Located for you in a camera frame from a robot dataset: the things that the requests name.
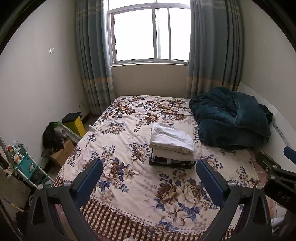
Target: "curtain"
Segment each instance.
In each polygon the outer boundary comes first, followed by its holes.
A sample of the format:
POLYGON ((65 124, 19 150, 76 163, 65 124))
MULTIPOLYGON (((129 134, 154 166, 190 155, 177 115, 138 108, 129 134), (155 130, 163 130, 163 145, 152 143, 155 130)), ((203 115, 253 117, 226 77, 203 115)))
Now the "curtain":
POLYGON ((235 91, 243 52, 238 0, 191 0, 186 98, 224 86, 235 91))
POLYGON ((107 41, 106 0, 77 0, 76 38, 84 90, 94 115, 114 101, 107 41))

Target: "metal screw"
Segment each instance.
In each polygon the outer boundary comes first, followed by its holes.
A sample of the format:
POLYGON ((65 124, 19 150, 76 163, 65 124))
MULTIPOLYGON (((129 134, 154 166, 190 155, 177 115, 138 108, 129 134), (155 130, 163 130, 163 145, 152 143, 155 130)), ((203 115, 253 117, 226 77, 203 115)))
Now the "metal screw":
POLYGON ((37 189, 38 190, 41 190, 41 189, 43 189, 44 188, 44 186, 42 185, 42 184, 39 184, 38 186, 37 186, 37 189))
POLYGON ((259 190, 261 190, 263 187, 262 187, 261 184, 257 184, 257 185, 256 185, 256 188, 259 189, 259 190))
POLYGON ((235 181, 230 180, 227 182, 229 186, 234 187, 236 185, 235 181))
POLYGON ((72 181, 69 181, 69 180, 64 182, 65 187, 71 186, 71 184, 72 184, 72 181))

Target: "floral bedspread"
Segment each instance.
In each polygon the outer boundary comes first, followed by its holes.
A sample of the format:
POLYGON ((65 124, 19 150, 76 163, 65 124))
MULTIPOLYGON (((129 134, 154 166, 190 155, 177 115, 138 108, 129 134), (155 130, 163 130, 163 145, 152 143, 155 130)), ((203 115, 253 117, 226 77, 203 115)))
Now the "floral bedspread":
MULTIPOLYGON (((190 134, 194 157, 207 158, 226 180, 245 187, 258 182, 247 150, 226 151, 200 143, 188 99, 121 96, 90 126, 55 182, 74 180, 92 161, 103 161, 104 172, 81 212, 95 232, 112 240, 196 240, 219 210, 195 168, 149 165, 150 129, 155 122, 190 134)), ((224 239, 231 235, 240 209, 224 239)))

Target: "folded beige garment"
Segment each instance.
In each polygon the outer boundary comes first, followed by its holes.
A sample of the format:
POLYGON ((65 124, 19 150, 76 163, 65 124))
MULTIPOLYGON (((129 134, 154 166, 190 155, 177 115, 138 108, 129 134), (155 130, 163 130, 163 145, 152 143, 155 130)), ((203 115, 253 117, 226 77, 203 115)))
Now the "folded beige garment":
POLYGON ((193 153, 189 152, 187 154, 182 154, 175 151, 153 148, 153 156, 163 157, 167 159, 173 159, 177 161, 193 161, 193 153))
POLYGON ((184 151, 184 150, 178 149, 178 148, 169 148, 169 147, 164 147, 164 146, 156 146, 156 145, 153 145, 153 144, 150 144, 149 148, 151 148, 151 149, 152 148, 157 148, 157 149, 169 150, 169 151, 179 152, 179 153, 183 153, 183 154, 190 153, 189 151, 184 151))

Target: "headboard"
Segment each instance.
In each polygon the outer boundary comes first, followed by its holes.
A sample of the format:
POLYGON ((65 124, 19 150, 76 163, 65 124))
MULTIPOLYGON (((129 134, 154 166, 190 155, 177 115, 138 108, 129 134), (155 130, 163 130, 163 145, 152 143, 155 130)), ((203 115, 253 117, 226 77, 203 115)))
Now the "headboard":
POLYGON ((283 150, 286 146, 296 150, 296 131, 272 104, 270 104, 253 89, 241 82, 237 91, 254 96, 259 104, 265 105, 269 111, 274 114, 273 121, 270 124, 270 140, 260 150, 264 151, 274 161, 276 161, 282 169, 296 172, 296 165, 283 154, 283 150))

